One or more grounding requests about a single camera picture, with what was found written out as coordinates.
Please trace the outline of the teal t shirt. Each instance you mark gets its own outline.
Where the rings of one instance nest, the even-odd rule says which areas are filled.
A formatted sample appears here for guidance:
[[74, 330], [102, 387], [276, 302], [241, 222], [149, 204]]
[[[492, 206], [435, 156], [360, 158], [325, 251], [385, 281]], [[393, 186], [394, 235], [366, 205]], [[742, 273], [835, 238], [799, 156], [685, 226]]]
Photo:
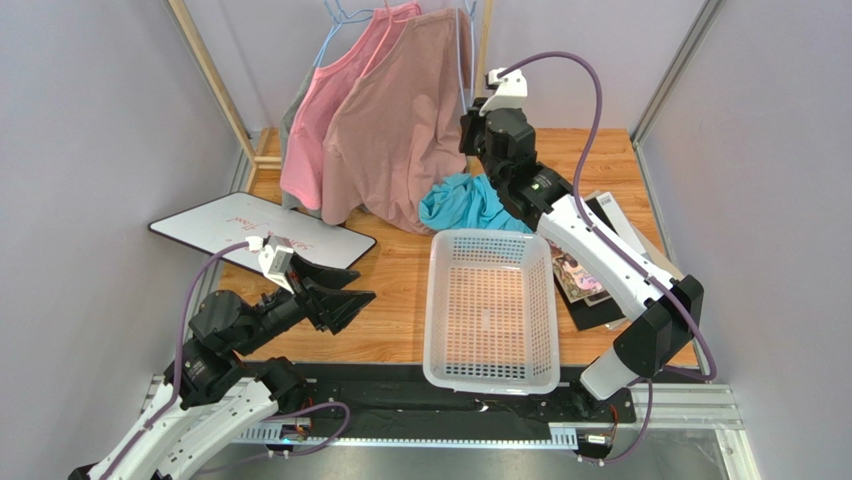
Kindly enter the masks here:
[[484, 174], [458, 173], [434, 185], [418, 206], [420, 221], [436, 231], [483, 229], [531, 233], [511, 216]]

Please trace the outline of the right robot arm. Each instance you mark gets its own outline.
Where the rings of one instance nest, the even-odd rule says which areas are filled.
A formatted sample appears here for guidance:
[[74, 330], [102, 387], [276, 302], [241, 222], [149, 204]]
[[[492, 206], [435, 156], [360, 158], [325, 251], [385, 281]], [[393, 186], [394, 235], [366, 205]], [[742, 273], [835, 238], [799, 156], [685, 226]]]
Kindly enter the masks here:
[[598, 280], [630, 325], [580, 375], [582, 394], [603, 401], [650, 379], [697, 337], [704, 290], [676, 279], [632, 249], [540, 163], [536, 132], [519, 108], [489, 109], [478, 98], [461, 118], [460, 150], [476, 156], [506, 211], [571, 255]]

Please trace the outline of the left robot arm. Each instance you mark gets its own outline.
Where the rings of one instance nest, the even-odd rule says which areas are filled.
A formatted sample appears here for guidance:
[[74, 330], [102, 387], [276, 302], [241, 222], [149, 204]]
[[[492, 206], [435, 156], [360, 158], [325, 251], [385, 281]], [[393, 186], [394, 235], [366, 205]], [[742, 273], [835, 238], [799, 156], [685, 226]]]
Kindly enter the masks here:
[[243, 357], [303, 320], [338, 334], [376, 295], [349, 289], [360, 276], [355, 270], [314, 264], [287, 247], [255, 252], [278, 290], [256, 305], [230, 290], [209, 294], [149, 406], [109, 455], [75, 468], [71, 478], [178, 479], [253, 424], [306, 408], [307, 381], [291, 361], [251, 368]]

